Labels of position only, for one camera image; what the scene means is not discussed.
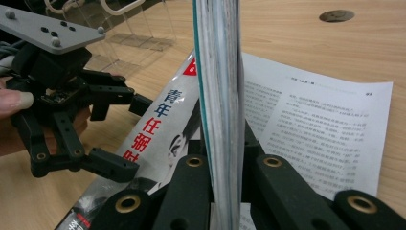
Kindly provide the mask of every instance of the magazine cover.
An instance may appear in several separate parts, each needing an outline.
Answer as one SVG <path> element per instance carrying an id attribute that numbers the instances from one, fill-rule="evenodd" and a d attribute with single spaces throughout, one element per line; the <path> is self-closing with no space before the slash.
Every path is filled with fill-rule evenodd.
<path id="1" fill-rule="evenodd" d="M 140 165 L 134 179 L 117 183 L 97 177 L 56 229 L 87 230 L 105 201 L 117 192 L 139 189 L 152 194 L 169 183 L 177 160 L 187 153 L 188 141 L 199 134 L 198 98 L 191 52 L 116 152 Z"/>

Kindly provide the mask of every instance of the gray mounting plate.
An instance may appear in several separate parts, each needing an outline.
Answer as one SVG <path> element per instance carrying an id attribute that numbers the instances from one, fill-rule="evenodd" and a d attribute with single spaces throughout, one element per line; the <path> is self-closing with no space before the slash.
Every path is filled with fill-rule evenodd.
<path id="1" fill-rule="evenodd" d="M 0 5 L 0 30 L 56 55 L 105 38 L 103 32 L 92 28 L 3 5 Z"/>

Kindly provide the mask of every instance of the wooden table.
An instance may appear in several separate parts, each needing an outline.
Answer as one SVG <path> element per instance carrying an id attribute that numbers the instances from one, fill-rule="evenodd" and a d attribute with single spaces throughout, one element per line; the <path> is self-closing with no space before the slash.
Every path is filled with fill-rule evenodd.
<path id="1" fill-rule="evenodd" d="M 193 48 L 191 1 L 167 1 L 176 44 L 127 75 L 154 99 Z M 147 15 L 159 14 L 154 8 Z M 327 23 L 323 12 L 349 10 L 353 19 Z M 394 90 L 378 197 L 406 217 L 406 2 L 241 1 L 243 52 L 347 81 L 393 81 Z M 131 57 L 130 50 L 119 56 Z M 107 120 L 89 123 L 83 144 L 115 150 L 139 117 L 112 106 Z M 31 176 L 25 151 L 0 158 L 1 229 L 53 229 L 95 176 L 86 171 Z"/>

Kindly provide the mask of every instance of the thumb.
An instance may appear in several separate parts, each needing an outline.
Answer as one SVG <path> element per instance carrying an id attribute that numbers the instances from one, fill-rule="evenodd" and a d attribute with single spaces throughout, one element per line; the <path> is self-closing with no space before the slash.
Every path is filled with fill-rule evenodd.
<path id="1" fill-rule="evenodd" d="M 0 89 L 0 119 L 7 118 L 21 109 L 33 105 L 32 93 Z"/>

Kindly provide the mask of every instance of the red label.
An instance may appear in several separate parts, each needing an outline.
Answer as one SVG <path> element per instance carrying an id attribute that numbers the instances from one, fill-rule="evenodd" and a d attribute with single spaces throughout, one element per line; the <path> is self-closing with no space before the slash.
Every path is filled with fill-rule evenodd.
<path id="1" fill-rule="evenodd" d="M 196 61 L 193 59 L 191 63 L 188 65 L 188 68 L 186 68 L 185 72 L 183 72 L 184 75 L 188 76 L 196 76 Z"/>

